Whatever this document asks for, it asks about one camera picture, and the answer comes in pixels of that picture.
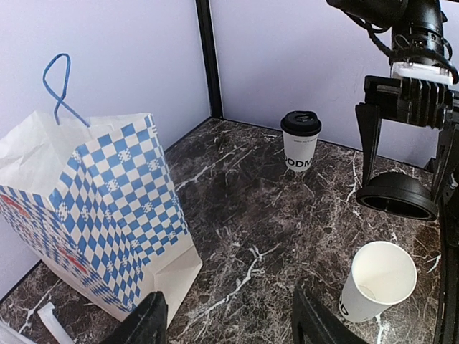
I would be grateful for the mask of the white paper coffee cup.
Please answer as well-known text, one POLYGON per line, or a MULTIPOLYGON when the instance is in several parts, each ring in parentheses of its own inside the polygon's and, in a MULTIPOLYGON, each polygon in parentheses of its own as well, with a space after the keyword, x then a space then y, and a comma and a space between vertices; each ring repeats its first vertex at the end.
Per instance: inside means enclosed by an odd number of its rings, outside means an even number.
POLYGON ((404 302, 415 290, 417 268, 400 246, 369 242, 355 254, 339 298, 339 312, 352 323, 362 323, 404 302))

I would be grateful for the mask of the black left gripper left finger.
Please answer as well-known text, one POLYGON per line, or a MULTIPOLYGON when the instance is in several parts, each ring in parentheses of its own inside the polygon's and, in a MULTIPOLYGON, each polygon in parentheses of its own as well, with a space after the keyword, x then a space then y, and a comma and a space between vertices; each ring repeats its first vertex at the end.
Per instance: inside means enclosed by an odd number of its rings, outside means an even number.
POLYGON ((165 343, 167 315, 163 292, 151 292, 110 334, 110 343, 165 343))

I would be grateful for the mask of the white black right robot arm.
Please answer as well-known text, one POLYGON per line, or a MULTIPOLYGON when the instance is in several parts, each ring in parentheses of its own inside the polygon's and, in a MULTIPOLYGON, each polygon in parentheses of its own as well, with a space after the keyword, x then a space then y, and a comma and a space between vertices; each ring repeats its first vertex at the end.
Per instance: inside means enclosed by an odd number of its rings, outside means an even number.
POLYGON ((366 76, 365 99, 355 107, 363 150, 363 206, 413 219, 434 219, 437 204, 458 185, 458 70, 444 37, 446 15, 438 1, 332 1, 388 58, 388 77, 366 76), (424 187, 403 173, 374 176, 382 122, 439 132, 433 180, 424 187))

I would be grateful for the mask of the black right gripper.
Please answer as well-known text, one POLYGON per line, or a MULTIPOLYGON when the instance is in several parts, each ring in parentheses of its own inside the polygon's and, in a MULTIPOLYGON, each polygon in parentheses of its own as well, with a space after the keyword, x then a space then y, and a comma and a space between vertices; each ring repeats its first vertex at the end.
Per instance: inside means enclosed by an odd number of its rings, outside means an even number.
POLYGON ((432 196, 440 201, 450 175, 458 166, 458 111, 447 85, 410 77, 368 75, 364 103, 355 107, 363 152, 362 186, 367 186, 379 146, 382 120, 442 130, 439 133, 432 196))

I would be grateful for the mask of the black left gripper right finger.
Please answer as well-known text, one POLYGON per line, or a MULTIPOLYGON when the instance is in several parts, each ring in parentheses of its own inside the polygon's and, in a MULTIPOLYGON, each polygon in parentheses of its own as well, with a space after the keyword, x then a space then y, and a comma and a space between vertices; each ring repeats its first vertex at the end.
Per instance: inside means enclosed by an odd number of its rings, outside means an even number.
POLYGON ((295 344, 366 344, 301 286, 293 292, 291 320, 295 344))

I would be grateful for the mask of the black coffee cup lid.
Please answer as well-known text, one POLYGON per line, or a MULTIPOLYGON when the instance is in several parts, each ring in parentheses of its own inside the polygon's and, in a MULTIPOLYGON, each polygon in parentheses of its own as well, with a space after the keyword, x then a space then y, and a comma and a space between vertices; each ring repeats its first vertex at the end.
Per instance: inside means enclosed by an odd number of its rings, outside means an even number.
POLYGON ((298 137, 315 136, 322 129, 317 114, 310 110, 295 110, 287 113, 280 121, 280 126, 285 133, 298 137))

